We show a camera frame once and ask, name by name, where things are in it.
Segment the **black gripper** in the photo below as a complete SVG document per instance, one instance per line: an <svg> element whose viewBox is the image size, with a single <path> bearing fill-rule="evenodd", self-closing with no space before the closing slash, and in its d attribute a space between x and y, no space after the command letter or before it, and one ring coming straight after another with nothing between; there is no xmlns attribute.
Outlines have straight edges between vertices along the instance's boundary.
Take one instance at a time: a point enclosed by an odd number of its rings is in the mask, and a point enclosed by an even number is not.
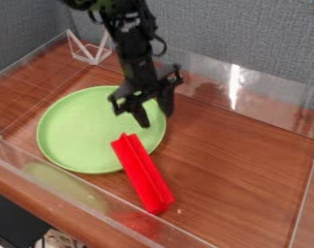
<svg viewBox="0 0 314 248"><path fill-rule="evenodd" d="M161 111L168 116L173 114L176 87L183 84L180 65L155 66L152 45L148 41L117 42L116 52L125 81L109 95L108 100L116 114L132 112L140 127L149 128L151 123L143 103L156 98Z"/></svg>

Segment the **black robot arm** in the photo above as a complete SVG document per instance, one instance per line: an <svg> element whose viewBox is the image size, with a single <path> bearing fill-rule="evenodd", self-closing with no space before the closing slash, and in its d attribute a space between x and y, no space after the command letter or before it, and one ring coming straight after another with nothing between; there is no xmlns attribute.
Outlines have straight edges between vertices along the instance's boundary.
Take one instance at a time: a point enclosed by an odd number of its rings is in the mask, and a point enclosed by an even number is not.
<svg viewBox="0 0 314 248"><path fill-rule="evenodd" d="M109 95L116 115L128 112L141 128L151 122L143 104L157 99L167 116L175 111L176 87L183 84L179 64L155 66L153 56L167 53L168 45L157 35L156 17L145 0L60 0L69 8L86 12L102 24L116 45L125 80Z"/></svg>

